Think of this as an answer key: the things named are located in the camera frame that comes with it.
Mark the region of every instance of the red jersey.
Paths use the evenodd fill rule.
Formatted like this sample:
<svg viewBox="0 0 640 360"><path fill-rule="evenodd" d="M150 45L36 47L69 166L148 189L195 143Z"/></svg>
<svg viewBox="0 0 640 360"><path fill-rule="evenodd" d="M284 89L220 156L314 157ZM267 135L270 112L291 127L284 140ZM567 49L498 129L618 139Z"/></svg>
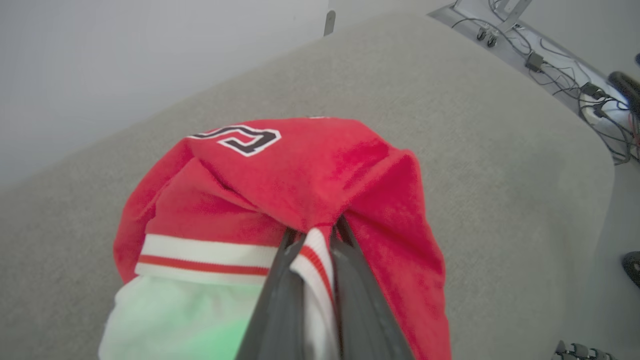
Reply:
<svg viewBox="0 0 640 360"><path fill-rule="evenodd" d="M415 358L450 359L444 261L418 162L356 120L255 120L183 138L127 201L114 256L125 282L261 283L286 227L318 229L328 246L341 214ZM331 297L331 260L308 243Z"/></svg>

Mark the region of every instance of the cloth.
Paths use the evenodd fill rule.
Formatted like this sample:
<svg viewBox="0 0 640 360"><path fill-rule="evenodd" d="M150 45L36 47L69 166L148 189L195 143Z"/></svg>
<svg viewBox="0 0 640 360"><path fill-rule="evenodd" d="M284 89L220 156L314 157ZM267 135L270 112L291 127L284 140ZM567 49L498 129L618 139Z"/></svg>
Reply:
<svg viewBox="0 0 640 360"><path fill-rule="evenodd" d="M125 282L260 285L292 227L317 234L301 251L312 266L298 271L327 309L332 269L320 254L340 214L416 359L450 359L444 262L417 161L356 120L256 120L181 140L127 201L115 261Z"/></svg>
<svg viewBox="0 0 640 360"><path fill-rule="evenodd" d="M256 285L141 275L115 297L102 360L233 360L260 295Z"/></svg>

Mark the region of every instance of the cable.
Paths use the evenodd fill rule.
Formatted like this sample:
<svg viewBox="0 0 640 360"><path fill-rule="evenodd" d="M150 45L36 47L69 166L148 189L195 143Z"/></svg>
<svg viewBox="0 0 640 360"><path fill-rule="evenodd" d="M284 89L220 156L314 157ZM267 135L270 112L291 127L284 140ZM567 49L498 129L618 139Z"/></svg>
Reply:
<svg viewBox="0 0 640 360"><path fill-rule="evenodd" d="M563 53L559 53L557 51L553 51L553 50L549 49L548 47L544 46L542 44L542 38L540 38L540 47L543 48L544 50L547 50L550 53L553 53L553 54L556 54L556 55L560 55L560 56L568 58L568 59L573 59L571 56L569 56L567 54L563 54Z"/></svg>
<svg viewBox="0 0 640 360"><path fill-rule="evenodd" d="M512 47L516 52L518 52L518 54L520 54L521 56L526 57L526 56L528 56L528 55L531 53L531 52L529 52L529 53L525 53L524 51L521 51L520 49L518 49L518 47L517 47L517 46L516 46L516 45L515 45L515 44L514 44L510 39L509 39L509 37L508 37L508 36L507 36L507 35L506 35L502 30L500 30L496 25L493 25L493 24L491 24L490 22L487 22L487 21L485 21L485 20L483 20L483 19L478 19L478 18L476 18L476 17L467 17L466 19L462 19L462 20L460 20L460 21L456 22L455 24L453 24L453 25L451 26L451 28L455 28L455 27L456 27L456 25L458 25L459 23L461 23L461 22L463 22L463 21L474 21L474 22L475 22L475 21L480 21L480 22L483 22L483 23L487 24L488 26L491 26L492 28L496 29L496 31L498 31L498 32L500 33L500 35L502 35L502 37L504 37L504 39L505 39L505 40L507 40L507 41L509 42L509 44L511 44L511 47ZM525 40L525 42L529 43L529 41L528 41L524 36L522 36L522 34L520 34L519 32L516 32L516 33L518 33L518 34L519 34L519 35L520 35L520 36Z"/></svg>
<svg viewBox="0 0 640 360"><path fill-rule="evenodd" d="M593 80L591 79L591 76L589 76L589 74L587 74L587 72L582 68L582 66L580 65L580 63L578 62L578 60L576 60L576 59L572 58L571 56L569 56L569 55L567 55L567 54L559 53L559 52L557 52L557 51L554 51L554 50L549 49L548 47L546 47L546 46L542 43L542 40L543 40L543 39L542 39L542 38L540 38L540 47L541 47L541 48L543 48L544 50L546 50L546 51L548 51L548 52L550 52L550 53L552 53L552 54L560 55L560 56L562 56L563 58L568 58L568 59L573 60L573 62L578 66L578 69L580 69L580 71L582 71L582 73L587 77L587 80L588 80L590 83L592 83L592 82L593 82Z"/></svg>
<svg viewBox="0 0 640 360"><path fill-rule="evenodd" d="M580 88L565 88L565 89L560 89L560 90L558 90L558 91L554 92L553 94L551 94L551 96L556 96L559 92L563 92L563 91L565 91L565 90L578 90L578 89L580 89Z"/></svg>
<svg viewBox="0 0 640 360"><path fill-rule="evenodd" d="M533 53L533 47L531 47L531 43L521 32L519 32L516 28L511 28L509 31L515 32L522 40L524 40L525 43L527 43L527 48L529 49L527 55Z"/></svg>
<svg viewBox="0 0 640 360"><path fill-rule="evenodd" d="M578 62L578 60L574 60L573 61L576 65L578 65L578 69L580 69L580 71L582 71L582 73L587 77L587 79L589 80L590 83L593 82L593 80L591 80L591 76L589 76L589 74L587 74L586 71L584 71L584 69L580 66L580 63Z"/></svg>
<svg viewBox="0 0 640 360"><path fill-rule="evenodd" d="M489 9L491 9L491 12L501 21L504 21L505 19L503 19L500 14L498 14L497 11L495 11L495 5L499 2L501 2L502 0L495 0L494 2L491 2L491 0L487 0L487 3L489 3Z"/></svg>

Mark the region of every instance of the cord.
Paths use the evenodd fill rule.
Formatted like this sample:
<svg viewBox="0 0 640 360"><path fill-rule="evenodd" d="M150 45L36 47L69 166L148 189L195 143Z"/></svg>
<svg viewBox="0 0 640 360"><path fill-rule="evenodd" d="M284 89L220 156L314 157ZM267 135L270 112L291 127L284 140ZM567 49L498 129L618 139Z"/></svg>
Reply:
<svg viewBox="0 0 640 360"><path fill-rule="evenodd" d="M582 66L580 66L580 63L578 62L578 60L574 60L573 61L576 65L578 65L578 69L580 69L580 71L582 71L582 73L587 77L587 79L589 80L590 83L593 82L593 80L591 80L591 76L589 76L589 74L587 74L586 71L584 71L584 69L582 68Z"/></svg>
<svg viewBox="0 0 640 360"><path fill-rule="evenodd" d="M608 114L606 114L605 111L602 110L602 106L604 106L604 104L611 102L611 101L617 101L616 99L606 99L598 104L592 104L592 105L585 105L582 106L581 104L581 100L578 100L578 103L580 104L580 108L578 111L578 116L586 123L589 125L589 127L595 131L600 138L602 139L602 141L604 142L605 146L607 147L607 149L609 150L609 152L611 152L612 154L612 158L614 160L614 165L622 165L624 163L628 163L631 159L636 160L637 162L640 163L640 137L638 137L638 126L637 126L637 121L635 120L635 116L633 114L629 114L628 116L628 120L630 123L630 127L631 130L625 128L624 126L620 125L619 123L617 123L615 120L613 120ZM590 124L586 117L584 116L584 109L586 108L592 108L594 109L594 114L600 118L604 118L607 119L611 124L613 124L614 126L616 126L618 128L618 130L620 131L620 134L622 135L622 138L616 138L615 136L611 136L608 134L605 134L601 131L599 131L598 129L595 128L594 125ZM621 153L618 151L615 151L614 149L611 148L611 146L605 141L604 138L609 138L611 140L617 141L617 142L621 142L624 143L625 146L625 153ZM636 148L636 153L638 156L634 156L632 154L632 148L635 147Z"/></svg>
<svg viewBox="0 0 640 360"><path fill-rule="evenodd" d="M493 14L500 19L501 21L504 21L505 19L503 19L500 14L498 14L497 11L495 11L495 5L499 2L501 2L502 0L495 0L494 2L491 2L491 0L487 0L487 3L489 3L489 9L491 9L491 12L493 12Z"/></svg>
<svg viewBox="0 0 640 360"><path fill-rule="evenodd" d="M515 44L514 44L510 39L509 39L509 37L508 37L508 36L507 36L507 35L506 35L502 30L500 30L496 25L493 25L492 23L487 22L486 20L483 20L483 19L478 19L478 18L476 18L476 17L467 17L467 18L462 19L462 20L460 20L460 21L456 22L455 24L453 24L453 25L451 26L451 28L455 28L455 27L456 27L456 25L458 25L459 23L461 23L461 22L463 22L463 21L474 21L474 24L476 24L476 25L477 25L477 23L475 23L475 21L483 22L483 23L487 24L488 26L491 26L491 27L492 27L493 29L495 29L496 31L498 31L498 32L500 33L500 35L502 35L502 37L504 37L504 39L505 39L505 40L507 40L507 41L509 42L509 44L511 44L511 47L512 47L512 48L513 48L513 49L514 49L518 54L520 54L521 56L524 56L524 57L527 57L529 54L531 54L531 51L529 51L528 53L525 53L524 51L522 51L522 50L518 49L518 47L517 47L517 46L516 46L516 45L515 45ZM529 43L529 41L527 40L527 38L525 38L525 37L524 37L524 36L523 36L519 31L516 31L516 33L517 33L518 35L520 35L520 36L525 40L525 42L527 42L527 44L529 44L529 47L531 46L531 44Z"/></svg>
<svg viewBox="0 0 640 360"><path fill-rule="evenodd" d="M516 28L511 28L509 31L515 32L516 34L518 34L518 36L522 40L524 40L524 42L527 44L527 48L529 49L529 52L527 53L527 55L533 53L533 47L531 47L531 43L529 42L529 40L521 32L519 32Z"/></svg>
<svg viewBox="0 0 640 360"><path fill-rule="evenodd" d="M560 55L563 58L568 58L568 59L573 59L571 56L567 55L567 54L563 54L563 53L559 53L557 51L551 50L548 47L544 46L542 44L542 38L540 38L540 47L543 48L544 50L547 50L548 52L552 53L552 54L556 54L556 55Z"/></svg>
<svg viewBox="0 0 640 360"><path fill-rule="evenodd" d="M589 74L587 74L587 72L582 68L582 65L580 65L580 63L578 62L578 60L576 60L576 59L572 58L571 56L569 56L569 55L567 55L567 54L559 53L559 52L557 52L557 51L555 51L555 50L551 50L551 49L549 49L548 47L546 47L546 46L543 44L542 40L543 40L543 39L542 39L542 38L540 38L540 47L541 47L541 48L543 48L544 50L546 50L546 51L548 51L548 52L550 52L550 53L552 53L552 54L560 55L560 56L562 56L563 58L568 58L568 59L573 60L573 62L578 66L578 69L580 69L580 71L582 71L582 73L587 77L587 80L588 80L590 83L592 83L592 82L593 82L593 80L591 79L591 76L589 76Z"/></svg>

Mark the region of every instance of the jersey number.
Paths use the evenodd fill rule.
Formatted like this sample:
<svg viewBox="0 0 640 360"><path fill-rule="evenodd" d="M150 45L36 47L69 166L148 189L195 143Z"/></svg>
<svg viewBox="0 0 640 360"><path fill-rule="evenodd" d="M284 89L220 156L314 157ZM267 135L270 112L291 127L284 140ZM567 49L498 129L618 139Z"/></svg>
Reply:
<svg viewBox="0 0 640 360"><path fill-rule="evenodd" d="M221 129L209 131L208 133L195 134L189 137L194 139L211 139L232 133L241 133L242 135L252 138L252 140L249 142L243 142L238 138L225 137L225 139L218 141L218 144L237 151L244 156L256 155L281 138L278 130L254 129L246 125L227 126Z"/></svg>

